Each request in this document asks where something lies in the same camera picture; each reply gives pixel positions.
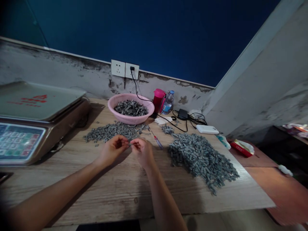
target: pink cup lid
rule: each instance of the pink cup lid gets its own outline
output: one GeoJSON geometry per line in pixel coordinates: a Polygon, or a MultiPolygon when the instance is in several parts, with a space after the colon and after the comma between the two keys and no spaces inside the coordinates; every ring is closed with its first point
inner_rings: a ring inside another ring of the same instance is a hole
{"type": "Polygon", "coordinates": [[[156,88],[154,91],[154,95],[158,98],[163,98],[165,96],[165,92],[162,89],[156,88]]]}

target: scale display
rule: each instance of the scale display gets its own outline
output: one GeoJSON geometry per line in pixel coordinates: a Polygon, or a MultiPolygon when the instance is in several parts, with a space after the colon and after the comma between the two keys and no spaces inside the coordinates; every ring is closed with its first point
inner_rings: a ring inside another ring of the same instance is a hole
{"type": "Polygon", "coordinates": [[[31,158],[45,131],[41,127],[0,123],[0,161],[31,158]]]}

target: basket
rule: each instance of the basket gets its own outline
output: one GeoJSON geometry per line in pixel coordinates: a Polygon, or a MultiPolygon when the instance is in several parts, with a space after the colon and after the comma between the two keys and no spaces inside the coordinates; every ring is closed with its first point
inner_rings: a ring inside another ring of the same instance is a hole
{"type": "MultiPolygon", "coordinates": [[[[144,96],[140,96],[140,95],[138,95],[138,96],[141,99],[149,100],[148,98],[145,98],[144,96]]],[[[140,124],[140,123],[143,123],[144,121],[146,121],[147,118],[150,115],[152,115],[153,112],[154,112],[154,104],[152,102],[144,101],[144,100],[141,100],[141,99],[139,99],[136,94],[118,94],[118,95],[111,97],[108,100],[108,108],[120,122],[122,122],[124,124],[129,124],[129,125],[140,124]],[[126,100],[134,100],[134,101],[140,103],[141,105],[145,106],[148,109],[149,113],[146,114],[146,115],[142,115],[142,116],[128,116],[128,115],[122,115],[122,114],[116,112],[114,110],[115,106],[119,102],[126,101],[126,100]]]]}

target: digital scale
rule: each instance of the digital scale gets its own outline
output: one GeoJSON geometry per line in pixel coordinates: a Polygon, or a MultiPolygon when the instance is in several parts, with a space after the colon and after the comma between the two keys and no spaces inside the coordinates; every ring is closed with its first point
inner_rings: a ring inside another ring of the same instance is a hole
{"type": "Polygon", "coordinates": [[[14,82],[0,86],[0,165],[30,165],[91,109],[85,91],[14,82]]]}

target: hand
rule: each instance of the hand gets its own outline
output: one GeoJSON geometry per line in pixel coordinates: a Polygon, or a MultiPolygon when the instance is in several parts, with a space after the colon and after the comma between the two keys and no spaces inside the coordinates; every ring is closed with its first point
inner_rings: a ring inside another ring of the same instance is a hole
{"type": "Polygon", "coordinates": [[[130,142],[133,153],[137,156],[138,162],[147,171],[155,166],[152,145],[145,139],[136,138],[130,142]]]}
{"type": "Polygon", "coordinates": [[[128,148],[128,139],[125,136],[116,135],[104,144],[100,156],[93,163],[101,167],[107,167],[128,148]]]}

